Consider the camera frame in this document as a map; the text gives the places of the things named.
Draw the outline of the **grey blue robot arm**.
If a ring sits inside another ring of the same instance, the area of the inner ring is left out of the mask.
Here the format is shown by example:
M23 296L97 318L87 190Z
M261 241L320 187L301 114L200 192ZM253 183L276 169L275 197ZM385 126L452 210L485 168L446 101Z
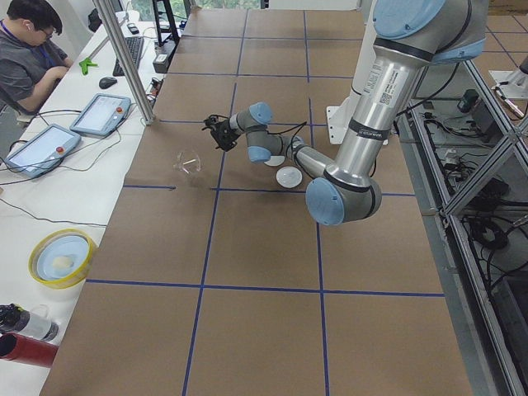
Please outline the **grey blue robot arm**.
M257 102L231 115L205 119L219 149L247 140L251 162L283 156L312 181L305 201L324 225L367 219L380 207L382 193L370 176L393 121L406 105L418 72L429 64L451 64L479 56L484 47L487 1L378 1L372 13L375 60L335 158L295 136L271 133L272 111Z

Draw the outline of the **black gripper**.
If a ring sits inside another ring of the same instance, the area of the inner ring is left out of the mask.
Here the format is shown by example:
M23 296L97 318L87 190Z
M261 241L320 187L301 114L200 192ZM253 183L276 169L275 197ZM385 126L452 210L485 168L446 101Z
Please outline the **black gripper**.
M237 145L238 134L230 127L229 118L224 115L209 115L204 120L203 130L209 130L216 142L216 149L229 151Z

